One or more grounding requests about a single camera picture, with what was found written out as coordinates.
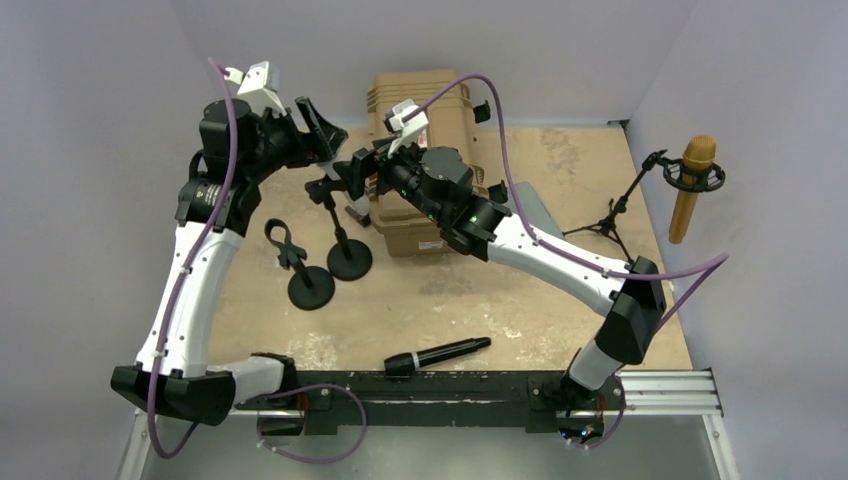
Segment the tan plastic tool case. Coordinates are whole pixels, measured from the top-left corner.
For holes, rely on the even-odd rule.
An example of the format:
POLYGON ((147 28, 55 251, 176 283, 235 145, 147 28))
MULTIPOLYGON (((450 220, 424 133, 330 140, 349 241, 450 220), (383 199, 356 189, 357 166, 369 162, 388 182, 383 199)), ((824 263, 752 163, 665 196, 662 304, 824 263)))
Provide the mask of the tan plastic tool case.
MULTIPOLYGON (((411 98, 421 106, 458 78, 454 69, 377 74, 367 91, 370 135, 374 139, 390 135, 384 119, 396 104, 411 98)), ((395 191, 375 196, 376 174, 366 187, 371 222, 393 258, 448 253, 450 247, 436 222, 444 214, 456 213, 473 192, 488 195, 482 187, 484 170, 473 163, 478 119, 469 87, 463 82, 452 86, 425 113, 429 126, 414 145, 428 149, 421 161, 421 191, 430 207, 416 209, 395 191)))

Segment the black round-base stand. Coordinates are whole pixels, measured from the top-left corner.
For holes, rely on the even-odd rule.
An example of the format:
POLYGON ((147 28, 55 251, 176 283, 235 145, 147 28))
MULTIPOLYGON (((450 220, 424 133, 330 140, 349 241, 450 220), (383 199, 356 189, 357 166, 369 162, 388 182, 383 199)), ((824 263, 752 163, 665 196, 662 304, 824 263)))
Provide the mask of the black round-base stand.
POLYGON ((334 225, 336 243, 327 255, 329 272, 342 281, 356 281, 364 277, 373 265, 373 255, 365 243, 348 237, 338 218, 333 193, 345 190, 343 181, 324 176, 307 182, 304 189, 313 203, 324 206, 334 225))
POLYGON ((287 295, 291 303, 304 311, 314 311, 326 306, 335 294, 335 280, 330 272, 320 266, 305 264, 308 254, 305 249, 294 244, 291 230, 283 220, 267 220, 264 235, 279 250, 279 265, 285 270, 293 271, 287 285, 287 295))

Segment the black round-base stand front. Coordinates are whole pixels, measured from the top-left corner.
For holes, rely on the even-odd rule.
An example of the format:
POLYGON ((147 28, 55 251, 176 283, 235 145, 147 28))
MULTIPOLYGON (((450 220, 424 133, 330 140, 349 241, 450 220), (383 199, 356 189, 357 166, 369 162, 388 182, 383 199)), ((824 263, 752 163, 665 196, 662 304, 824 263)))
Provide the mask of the black round-base stand front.
POLYGON ((279 265, 285 270, 293 271, 287 285, 287 295, 291 303, 304 311, 314 311, 326 306, 335 294, 335 280, 330 272, 320 266, 305 264, 308 254, 305 249, 294 244, 291 230, 283 220, 267 220, 264 235, 279 250, 279 265))

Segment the black microphone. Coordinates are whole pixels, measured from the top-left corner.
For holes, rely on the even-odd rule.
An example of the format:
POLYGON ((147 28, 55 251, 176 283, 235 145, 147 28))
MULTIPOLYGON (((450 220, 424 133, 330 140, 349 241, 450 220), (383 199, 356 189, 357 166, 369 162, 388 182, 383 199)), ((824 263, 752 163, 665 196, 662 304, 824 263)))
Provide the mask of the black microphone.
POLYGON ((490 337, 476 337, 424 350, 398 353, 384 360, 382 377, 389 380, 410 378, 414 372, 424 367, 473 354, 490 347, 491 344, 492 339, 490 337))

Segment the white microphone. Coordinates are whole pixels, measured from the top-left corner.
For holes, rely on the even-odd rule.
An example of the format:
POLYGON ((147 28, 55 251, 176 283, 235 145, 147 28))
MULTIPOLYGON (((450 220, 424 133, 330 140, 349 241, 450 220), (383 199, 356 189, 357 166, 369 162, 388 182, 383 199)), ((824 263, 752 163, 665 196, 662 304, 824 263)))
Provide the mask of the white microphone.
POLYGON ((339 158, 337 156, 333 157, 322 157, 316 165, 324 171, 324 173, 333 181, 340 180, 341 177, 339 173, 335 170, 334 165, 337 163, 339 158))

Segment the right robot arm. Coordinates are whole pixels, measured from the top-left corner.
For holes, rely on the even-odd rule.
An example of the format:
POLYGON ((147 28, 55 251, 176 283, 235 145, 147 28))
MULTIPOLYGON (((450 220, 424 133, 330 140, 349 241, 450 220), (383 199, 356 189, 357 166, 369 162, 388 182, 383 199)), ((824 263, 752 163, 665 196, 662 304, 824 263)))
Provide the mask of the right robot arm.
POLYGON ((345 190, 361 197, 368 178, 378 193, 394 191, 439 229, 456 252, 532 275, 570 294, 603 322, 575 355, 561 380, 564 399, 584 407, 625 365, 639 365, 666 308, 656 264, 597 255, 531 225, 509 207, 479 195, 473 171, 451 147, 387 147, 356 151, 335 161, 345 190))

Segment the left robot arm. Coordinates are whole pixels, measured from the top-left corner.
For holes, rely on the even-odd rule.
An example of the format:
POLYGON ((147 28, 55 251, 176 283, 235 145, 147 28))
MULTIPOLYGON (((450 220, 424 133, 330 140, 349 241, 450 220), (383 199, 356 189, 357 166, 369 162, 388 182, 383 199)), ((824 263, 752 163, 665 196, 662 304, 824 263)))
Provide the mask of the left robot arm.
POLYGON ((204 108, 202 146, 178 193, 174 254, 154 324, 134 362, 115 367, 110 379, 136 407, 215 426, 258 396, 275 409, 297 399, 298 382, 285 373, 292 362, 283 355, 252 354, 216 367, 208 361, 217 300, 261 201, 260 184, 281 168, 334 160, 348 138, 310 98, 295 104, 306 130, 288 108, 258 112, 242 99, 234 100, 233 115, 222 100, 204 108))

